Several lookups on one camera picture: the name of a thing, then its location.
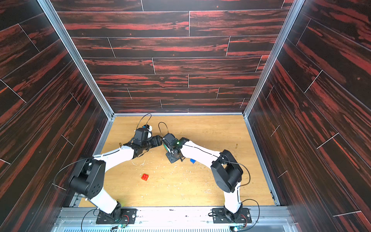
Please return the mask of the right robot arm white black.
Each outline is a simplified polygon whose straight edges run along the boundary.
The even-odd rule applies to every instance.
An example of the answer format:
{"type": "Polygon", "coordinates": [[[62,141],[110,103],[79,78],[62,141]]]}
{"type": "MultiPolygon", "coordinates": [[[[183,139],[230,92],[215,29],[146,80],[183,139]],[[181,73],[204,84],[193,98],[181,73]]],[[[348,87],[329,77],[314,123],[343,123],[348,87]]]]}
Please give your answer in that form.
{"type": "Polygon", "coordinates": [[[209,168],[217,186],[224,192],[226,213],[236,215],[241,212],[243,203],[240,200],[240,186],[243,170],[228,150],[209,150],[186,138],[178,140],[171,133],[164,136],[163,144],[170,163],[187,158],[209,168]]]}

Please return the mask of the aluminium front rail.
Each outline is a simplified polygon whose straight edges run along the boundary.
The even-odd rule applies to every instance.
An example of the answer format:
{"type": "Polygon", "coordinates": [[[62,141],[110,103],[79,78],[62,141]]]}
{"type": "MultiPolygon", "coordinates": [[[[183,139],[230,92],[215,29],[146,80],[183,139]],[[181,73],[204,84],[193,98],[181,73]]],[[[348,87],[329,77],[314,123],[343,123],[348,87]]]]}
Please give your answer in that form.
{"type": "Polygon", "coordinates": [[[53,232],[299,232],[285,206],[247,206],[241,222],[229,223],[212,214],[211,206],[137,207],[116,224],[98,224],[94,208],[63,208],[53,232]]]}

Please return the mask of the small red lego brick lower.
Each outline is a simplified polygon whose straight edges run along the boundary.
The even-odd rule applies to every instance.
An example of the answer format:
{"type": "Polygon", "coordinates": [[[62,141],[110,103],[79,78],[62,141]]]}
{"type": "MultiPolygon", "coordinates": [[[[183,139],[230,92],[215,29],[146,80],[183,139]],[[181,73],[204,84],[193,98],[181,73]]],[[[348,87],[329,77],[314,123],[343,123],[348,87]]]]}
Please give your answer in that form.
{"type": "Polygon", "coordinates": [[[149,175],[148,174],[143,174],[141,179],[144,180],[144,181],[147,181],[149,178],[149,175]]]}

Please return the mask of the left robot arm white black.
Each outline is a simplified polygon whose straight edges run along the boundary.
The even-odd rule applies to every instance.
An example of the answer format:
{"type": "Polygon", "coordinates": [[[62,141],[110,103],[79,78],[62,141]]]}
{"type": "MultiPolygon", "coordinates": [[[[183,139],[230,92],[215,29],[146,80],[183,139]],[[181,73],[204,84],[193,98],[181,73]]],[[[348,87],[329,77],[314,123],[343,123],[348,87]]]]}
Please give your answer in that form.
{"type": "Polygon", "coordinates": [[[151,148],[161,146],[162,141],[161,136],[152,135],[151,126],[144,125],[136,129],[134,137],[119,148],[77,162],[69,178],[69,187],[90,200],[102,213],[118,221],[122,217],[121,204],[104,190],[105,173],[151,148]]]}

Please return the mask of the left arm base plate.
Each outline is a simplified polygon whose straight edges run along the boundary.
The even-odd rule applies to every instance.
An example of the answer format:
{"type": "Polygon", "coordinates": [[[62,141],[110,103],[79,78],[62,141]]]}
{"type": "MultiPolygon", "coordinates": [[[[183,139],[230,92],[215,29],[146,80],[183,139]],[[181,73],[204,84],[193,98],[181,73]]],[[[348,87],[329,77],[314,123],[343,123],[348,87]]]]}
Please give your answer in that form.
{"type": "Polygon", "coordinates": [[[121,208],[111,214],[99,211],[96,224],[134,224],[137,216],[136,208],[121,208]]]}

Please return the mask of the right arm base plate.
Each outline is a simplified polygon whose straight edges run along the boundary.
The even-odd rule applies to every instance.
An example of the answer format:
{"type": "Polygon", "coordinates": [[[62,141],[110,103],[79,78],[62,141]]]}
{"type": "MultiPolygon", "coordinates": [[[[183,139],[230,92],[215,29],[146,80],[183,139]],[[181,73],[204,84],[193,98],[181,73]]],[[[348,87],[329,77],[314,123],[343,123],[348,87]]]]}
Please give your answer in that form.
{"type": "Polygon", "coordinates": [[[212,208],[208,214],[214,224],[227,223],[252,223],[252,218],[248,208],[240,207],[236,213],[228,211],[225,207],[212,208]]]}

